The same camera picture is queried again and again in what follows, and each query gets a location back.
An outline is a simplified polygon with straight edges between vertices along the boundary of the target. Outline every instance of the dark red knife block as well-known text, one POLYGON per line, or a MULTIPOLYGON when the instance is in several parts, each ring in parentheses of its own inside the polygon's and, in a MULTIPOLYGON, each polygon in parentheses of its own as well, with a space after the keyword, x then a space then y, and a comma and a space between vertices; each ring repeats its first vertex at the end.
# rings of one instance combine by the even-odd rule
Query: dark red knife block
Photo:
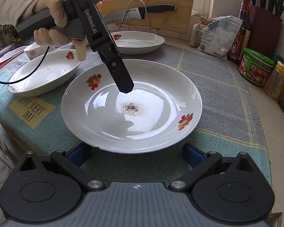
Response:
POLYGON ((272 58, 282 29, 282 21, 273 13, 258 6, 250 6, 251 24, 247 48, 272 58))

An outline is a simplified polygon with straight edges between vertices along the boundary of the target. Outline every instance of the gloved hand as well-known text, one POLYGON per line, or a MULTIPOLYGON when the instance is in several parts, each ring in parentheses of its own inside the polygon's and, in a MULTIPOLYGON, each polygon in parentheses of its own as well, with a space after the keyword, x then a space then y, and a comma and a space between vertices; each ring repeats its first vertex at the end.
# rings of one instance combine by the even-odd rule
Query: gloved hand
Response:
MULTIPOLYGON (((59 27, 65 27, 67 23, 67 15, 63 8, 63 0, 38 0, 33 12, 37 13, 45 8, 49 8, 55 23, 59 27)), ((34 38, 40 46, 63 46, 69 44, 72 39, 66 37, 58 30, 48 30, 40 28, 34 31, 34 38)), ((76 47, 76 53, 79 61, 86 59, 86 40, 73 40, 73 45, 76 47)))

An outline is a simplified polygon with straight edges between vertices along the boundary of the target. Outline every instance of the wooden cutting board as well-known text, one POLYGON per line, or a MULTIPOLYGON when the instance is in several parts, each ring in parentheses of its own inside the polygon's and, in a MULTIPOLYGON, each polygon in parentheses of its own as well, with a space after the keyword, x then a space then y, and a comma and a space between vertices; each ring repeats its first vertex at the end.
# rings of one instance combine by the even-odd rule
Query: wooden cutting board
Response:
MULTIPOLYGON (((100 13, 102 16, 119 10, 125 10, 131 0, 104 0, 100 13)), ((177 6, 175 12, 149 13, 150 27, 179 33, 187 33, 193 0, 142 0, 146 5, 171 4, 177 6)), ((129 8, 143 6, 139 1, 134 1, 129 8)), ((126 24, 147 26, 146 16, 144 20, 136 20, 126 24)))

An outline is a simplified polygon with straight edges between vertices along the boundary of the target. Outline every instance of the wire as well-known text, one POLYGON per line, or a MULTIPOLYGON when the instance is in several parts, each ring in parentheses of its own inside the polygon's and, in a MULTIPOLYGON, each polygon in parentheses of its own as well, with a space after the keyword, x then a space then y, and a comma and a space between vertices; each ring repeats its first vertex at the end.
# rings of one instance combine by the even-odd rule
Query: wire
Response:
POLYGON ((24 80, 24 79, 27 79, 29 76, 31 76, 35 71, 37 71, 37 69, 39 68, 39 66, 42 64, 42 62, 44 61, 44 59, 45 59, 45 57, 46 57, 46 55, 47 55, 47 53, 48 53, 48 51, 49 51, 49 46, 48 46, 48 48, 46 49, 46 52, 45 52, 45 54, 43 55, 43 57, 42 57, 42 59, 41 59, 41 61, 40 61, 40 63, 38 64, 38 66, 30 73, 30 74, 28 74, 27 76, 25 76, 24 78, 22 78, 22 79, 19 79, 19 80, 17 80, 17 81, 14 81, 14 82, 2 82, 2 81, 0 81, 0 84, 14 84, 14 83, 19 83, 19 82, 21 82, 22 80, 24 80))

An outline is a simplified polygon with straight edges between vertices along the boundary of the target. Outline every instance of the yellow lid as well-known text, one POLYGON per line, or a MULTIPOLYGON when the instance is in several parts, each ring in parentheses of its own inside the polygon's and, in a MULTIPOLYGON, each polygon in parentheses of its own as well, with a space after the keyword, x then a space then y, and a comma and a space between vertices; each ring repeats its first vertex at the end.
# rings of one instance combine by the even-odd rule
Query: yellow lid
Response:
POLYGON ((284 74, 284 65, 280 61, 278 61, 276 68, 284 74))

